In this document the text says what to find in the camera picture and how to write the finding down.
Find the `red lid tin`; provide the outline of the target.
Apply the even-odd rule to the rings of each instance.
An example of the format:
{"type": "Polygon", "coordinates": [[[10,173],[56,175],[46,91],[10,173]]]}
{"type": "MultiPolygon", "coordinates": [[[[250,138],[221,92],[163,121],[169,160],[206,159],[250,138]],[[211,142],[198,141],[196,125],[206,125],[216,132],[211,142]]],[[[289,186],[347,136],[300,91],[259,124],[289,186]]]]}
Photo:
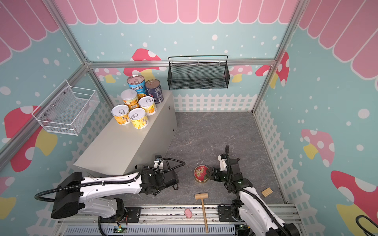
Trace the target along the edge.
{"type": "Polygon", "coordinates": [[[209,180],[208,167],[206,165],[199,165],[194,170],[195,180],[199,183],[205,183],[209,180]]]}

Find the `grey metal cabinet counter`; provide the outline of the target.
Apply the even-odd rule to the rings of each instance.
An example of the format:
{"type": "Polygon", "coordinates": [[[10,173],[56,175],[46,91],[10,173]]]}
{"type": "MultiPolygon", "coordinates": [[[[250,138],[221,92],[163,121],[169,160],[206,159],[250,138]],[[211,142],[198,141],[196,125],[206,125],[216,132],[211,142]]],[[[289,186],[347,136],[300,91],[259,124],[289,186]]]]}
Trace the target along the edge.
{"type": "Polygon", "coordinates": [[[153,166],[156,155],[166,155],[177,131],[173,93],[164,90],[163,96],[146,128],[111,120],[74,166],[93,177],[122,176],[153,166]]]}

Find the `white lid small can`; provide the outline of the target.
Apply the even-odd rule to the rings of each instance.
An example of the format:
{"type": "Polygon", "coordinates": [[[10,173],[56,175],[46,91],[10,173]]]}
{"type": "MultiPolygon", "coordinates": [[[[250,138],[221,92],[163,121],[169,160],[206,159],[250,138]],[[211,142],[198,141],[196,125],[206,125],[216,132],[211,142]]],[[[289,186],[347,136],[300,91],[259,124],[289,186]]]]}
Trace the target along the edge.
{"type": "Polygon", "coordinates": [[[150,96],[142,97],[138,101],[138,104],[140,108],[145,110],[147,116],[152,116],[157,112],[157,107],[155,105],[155,100],[153,97],[150,97],[150,96]]]}

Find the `yellow can silver lid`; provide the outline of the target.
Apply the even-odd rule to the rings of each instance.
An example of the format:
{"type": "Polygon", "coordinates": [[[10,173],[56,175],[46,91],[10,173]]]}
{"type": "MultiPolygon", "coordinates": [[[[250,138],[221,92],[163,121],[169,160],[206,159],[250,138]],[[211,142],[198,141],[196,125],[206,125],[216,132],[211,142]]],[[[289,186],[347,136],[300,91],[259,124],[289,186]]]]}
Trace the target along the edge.
{"type": "Polygon", "coordinates": [[[131,122],[129,112],[129,107],[125,104],[117,105],[111,110],[111,114],[119,125],[126,125],[131,122]]]}

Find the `green yellow white lid can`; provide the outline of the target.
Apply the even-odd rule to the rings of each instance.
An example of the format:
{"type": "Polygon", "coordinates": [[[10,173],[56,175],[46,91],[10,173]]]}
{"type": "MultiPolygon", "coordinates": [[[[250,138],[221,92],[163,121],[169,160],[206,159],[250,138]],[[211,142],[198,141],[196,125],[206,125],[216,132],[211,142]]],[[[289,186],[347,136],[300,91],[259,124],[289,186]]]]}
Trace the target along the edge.
{"type": "Polygon", "coordinates": [[[123,100],[124,104],[127,105],[130,110],[140,108],[138,103],[139,98],[135,90],[126,89],[121,93],[120,97],[123,100]]]}

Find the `dark chopped tomatoes can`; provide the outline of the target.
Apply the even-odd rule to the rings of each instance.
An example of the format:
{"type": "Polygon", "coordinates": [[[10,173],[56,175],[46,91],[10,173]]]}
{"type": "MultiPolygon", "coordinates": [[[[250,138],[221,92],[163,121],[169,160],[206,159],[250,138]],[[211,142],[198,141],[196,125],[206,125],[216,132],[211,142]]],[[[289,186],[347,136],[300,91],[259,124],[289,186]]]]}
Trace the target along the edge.
{"type": "Polygon", "coordinates": [[[145,83],[146,90],[154,100],[156,104],[160,104],[164,101],[160,81],[157,79],[148,80],[145,83]]]}

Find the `blue chicken noodle soup can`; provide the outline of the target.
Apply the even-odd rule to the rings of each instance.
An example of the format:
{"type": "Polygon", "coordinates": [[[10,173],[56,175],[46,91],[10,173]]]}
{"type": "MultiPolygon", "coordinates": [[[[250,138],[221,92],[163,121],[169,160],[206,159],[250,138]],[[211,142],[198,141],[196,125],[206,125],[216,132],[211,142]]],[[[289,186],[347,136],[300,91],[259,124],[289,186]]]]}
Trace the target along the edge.
{"type": "Polygon", "coordinates": [[[133,75],[128,77],[127,83],[130,89],[137,92],[138,98],[148,96],[148,92],[145,87],[145,78],[142,75],[133,75]]]}

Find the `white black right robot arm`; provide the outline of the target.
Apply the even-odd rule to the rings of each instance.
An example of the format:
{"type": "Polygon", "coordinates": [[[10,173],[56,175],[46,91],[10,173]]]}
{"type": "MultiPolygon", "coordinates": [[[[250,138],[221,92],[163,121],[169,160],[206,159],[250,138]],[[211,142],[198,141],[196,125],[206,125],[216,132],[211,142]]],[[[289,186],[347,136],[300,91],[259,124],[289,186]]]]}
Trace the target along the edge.
{"type": "Polygon", "coordinates": [[[230,157],[229,145],[225,153],[218,156],[220,166],[207,171],[209,179],[223,182],[236,199],[231,204],[233,217],[245,222],[256,236],[299,236],[292,223],[285,223],[262,200],[253,184],[243,177],[239,158],[230,157]]]}

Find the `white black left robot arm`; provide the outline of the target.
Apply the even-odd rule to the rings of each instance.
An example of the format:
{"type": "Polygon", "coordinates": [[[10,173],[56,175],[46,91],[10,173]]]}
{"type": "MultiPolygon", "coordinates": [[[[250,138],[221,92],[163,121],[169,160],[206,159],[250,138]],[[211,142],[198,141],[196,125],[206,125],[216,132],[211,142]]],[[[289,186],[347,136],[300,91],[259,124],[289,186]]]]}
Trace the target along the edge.
{"type": "Polygon", "coordinates": [[[84,177],[82,172],[74,172],[57,188],[37,193],[34,198],[53,203],[53,219],[87,213],[120,221],[127,211],[119,195],[155,196],[170,187],[177,190],[179,178],[175,170],[185,164],[181,160],[157,158],[153,167],[143,166],[139,172],[107,178],[84,177]]]}

